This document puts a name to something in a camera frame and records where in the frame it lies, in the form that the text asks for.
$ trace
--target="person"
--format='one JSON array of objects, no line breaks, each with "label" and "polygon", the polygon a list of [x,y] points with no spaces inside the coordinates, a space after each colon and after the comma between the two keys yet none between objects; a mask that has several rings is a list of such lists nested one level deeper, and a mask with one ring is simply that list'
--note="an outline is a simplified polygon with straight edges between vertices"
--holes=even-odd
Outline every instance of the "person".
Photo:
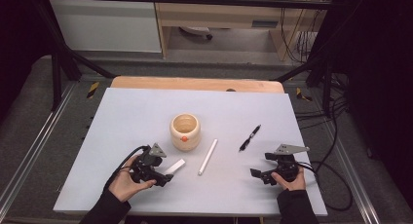
[{"label": "person", "polygon": [[[128,200],[136,193],[155,185],[156,180],[133,182],[129,167],[136,157],[133,156],[126,161],[124,168],[119,171],[109,188],[102,192],[97,203],[83,217],[80,224],[119,223],[131,209]],[[277,197],[282,215],[281,224],[319,223],[306,191],[303,168],[299,167],[297,177],[292,182],[285,181],[275,172],[271,175],[283,188]]]}]

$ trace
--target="hand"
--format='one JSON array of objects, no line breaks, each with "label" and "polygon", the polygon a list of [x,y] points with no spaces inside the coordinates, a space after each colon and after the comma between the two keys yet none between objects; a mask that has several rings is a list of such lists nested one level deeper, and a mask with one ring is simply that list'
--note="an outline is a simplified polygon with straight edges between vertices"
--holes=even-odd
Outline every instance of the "hand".
[{"label": "hand", "polygon": [[304,180],[304,169],[302,167],[298,167],[297,177],[292,182],[285,181],[282,178],[282,176],[277,174],[276,172],[272,172],[271,176],[282,186],[283,190],[306,190],[306,181]]},{"label": "hand", "polygon": [[109,191],[122,203],[129,200],[134,194],[148,189],[156,183],[155,179],[148,180],[143,183],[135,183],[133,182],[133,180],[131,180],[130,166],[136,159],[136,157],[137,155],[127,160],[124,165],[125,168],[122,168],[119,171],[119,173],[116,175],[115,179],[109,186]]}]

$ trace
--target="white eraser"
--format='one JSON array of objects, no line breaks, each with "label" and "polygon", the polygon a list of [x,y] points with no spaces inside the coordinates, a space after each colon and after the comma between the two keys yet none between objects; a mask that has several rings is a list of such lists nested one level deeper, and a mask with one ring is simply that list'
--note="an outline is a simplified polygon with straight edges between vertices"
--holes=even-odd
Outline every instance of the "white eraser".
[{"label": "white eraser", "polygon": [[167,171],[165,171],[165,174],[174,174],[176,173],[177,170],[182,168],[185,165],[185,161],[183,159],[177,161],[175,164],[172,165],[172,167],[168,168]]}]

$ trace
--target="black pen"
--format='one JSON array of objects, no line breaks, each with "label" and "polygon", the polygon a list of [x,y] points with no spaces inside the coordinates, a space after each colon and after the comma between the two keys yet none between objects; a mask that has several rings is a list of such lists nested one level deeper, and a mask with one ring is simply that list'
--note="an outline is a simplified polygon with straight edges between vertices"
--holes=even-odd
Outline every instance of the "black pen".
[{"label": "black pen", "polygon": [[254,131],[252,131],[252,134],[249,135],[249,138],[244,142],[243,145],[241,145],[239,152],[243,151],[243,150],[246,148],[246,146],[248,145],[249,141],[257,134],[257,132],[258,132],[258,130],[259,130],[260,128],[261,128],[261,125],[258,125],[258,126],[254,129]]}]

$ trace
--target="sleeve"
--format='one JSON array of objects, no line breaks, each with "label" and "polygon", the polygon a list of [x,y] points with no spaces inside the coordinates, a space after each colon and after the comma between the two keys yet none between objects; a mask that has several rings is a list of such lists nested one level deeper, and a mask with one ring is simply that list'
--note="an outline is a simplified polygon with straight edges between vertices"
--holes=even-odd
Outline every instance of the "sleeve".
[{"label": "sleeve", "polygon": [[318,224],[306,190],[282,191],[277,197],[281,224]]},{"label": "sleeve", "polygon": [[109,190],[105,190],[80,224],[117,224],[130,209],[128,202],[121,203]]}]

